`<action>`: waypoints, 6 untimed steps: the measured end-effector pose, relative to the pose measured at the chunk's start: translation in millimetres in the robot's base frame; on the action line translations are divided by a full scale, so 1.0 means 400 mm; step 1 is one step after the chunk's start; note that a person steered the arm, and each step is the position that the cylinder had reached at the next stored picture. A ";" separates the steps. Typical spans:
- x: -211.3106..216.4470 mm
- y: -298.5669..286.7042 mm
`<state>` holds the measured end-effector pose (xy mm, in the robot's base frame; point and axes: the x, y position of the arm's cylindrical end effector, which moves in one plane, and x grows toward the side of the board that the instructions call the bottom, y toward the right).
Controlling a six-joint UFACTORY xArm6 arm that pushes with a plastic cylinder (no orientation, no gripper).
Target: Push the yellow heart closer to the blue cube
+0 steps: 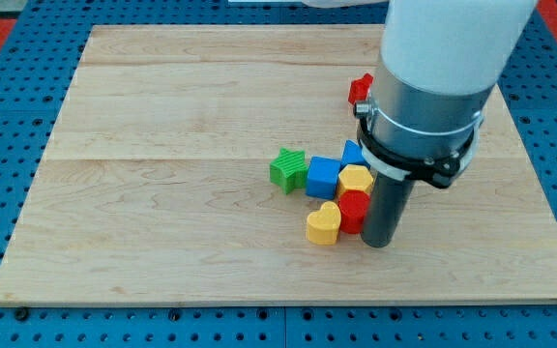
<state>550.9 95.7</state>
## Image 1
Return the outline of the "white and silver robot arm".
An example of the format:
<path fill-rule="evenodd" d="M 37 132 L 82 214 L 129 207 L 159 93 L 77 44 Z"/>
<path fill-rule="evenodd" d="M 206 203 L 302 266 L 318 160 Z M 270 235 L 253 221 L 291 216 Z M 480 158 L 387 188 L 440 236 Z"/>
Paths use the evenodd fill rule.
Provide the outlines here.
<path fill-rule="evenodd" d="M 536 0 L 395 0 L 371 93 L 372 133 L 402 157 L 461 147 L 536 7 Z"/>

